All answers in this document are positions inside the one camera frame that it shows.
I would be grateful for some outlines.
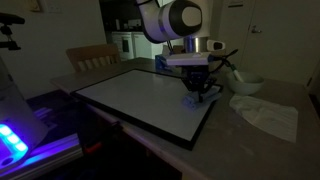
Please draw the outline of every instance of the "led light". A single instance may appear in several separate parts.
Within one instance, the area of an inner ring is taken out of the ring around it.
[[[0,126],[0,133],[4,136],[8,136],[9,134],[12,133],[11,129],[8,128],[8,126],[5,125],[1,125]]]
[[[15,134],[12,134],[10,136],[7,137],[8,141],[12,144],[16,144],[20,141],[19,137]]]
[[[16,147],[19,151],[25,151],[25,150],[28,148],[23,142],[15,145],[15,147]]]

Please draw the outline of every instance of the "white towel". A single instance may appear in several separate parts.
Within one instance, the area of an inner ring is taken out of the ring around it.
[[[298,111],[294,107],[239,95],[234,95],[229,105],[255,127],[278,138],[296,142]]]

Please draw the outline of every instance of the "wooden chair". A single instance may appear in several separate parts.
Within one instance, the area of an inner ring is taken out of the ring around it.
[[[175,54],[185,53],[185,49],[182,45],[174,45],[172,47],[172,49],[173,49],[173,53],[175,53]]]
[[[66,50],[76,72],[120,62],[118,47],[115,44],[101,44],[71,48]]]

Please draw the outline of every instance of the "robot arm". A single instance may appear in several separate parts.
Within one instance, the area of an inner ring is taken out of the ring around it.
[[[225,44],[208,40],[210,15],[207,0],[176,0],[159,7],[156,0],[136,0],[144,34],[150,42],[184,38],[187,53],[224,49]]]
[[[191,1],[173,1],[161,8],[157,1],[137,0],[144,33],[153,43],[183,38],[200,30],[202,12]]]
[[[161,43],[184,38],[185,54],[169,56],[169,66],[181,66],[182,81],[189,91],[197,91],[199,102],[202,95],[211,89],[215,78],[211,78],[208,64],[210,61],[222,61],[213,72],[229,65],[227,56],[214,57],[210,51],[223,50],[225,44],[209,40],[210,15],[208,0],[176,0],[159,7],[156,0],[136,0],[139,7],[143,30],[147,39]]]

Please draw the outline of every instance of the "table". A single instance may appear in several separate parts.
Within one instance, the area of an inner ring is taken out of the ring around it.
[[[52,79],[66,93],[120,73],[142,69],[155,72],[154,61],[136,58]],[[223,73],[219,84],[225,85]],[[266,79],[254,97],[293,106],[299,111],[297,141],[290,143],[255,128],[230,107],[233,93],[224,88],[192,151],[180,148],[102,110],[90,107],[108,121],[120,121],[129,136],[190,179],[319,179],[319,118],[302,85]]]

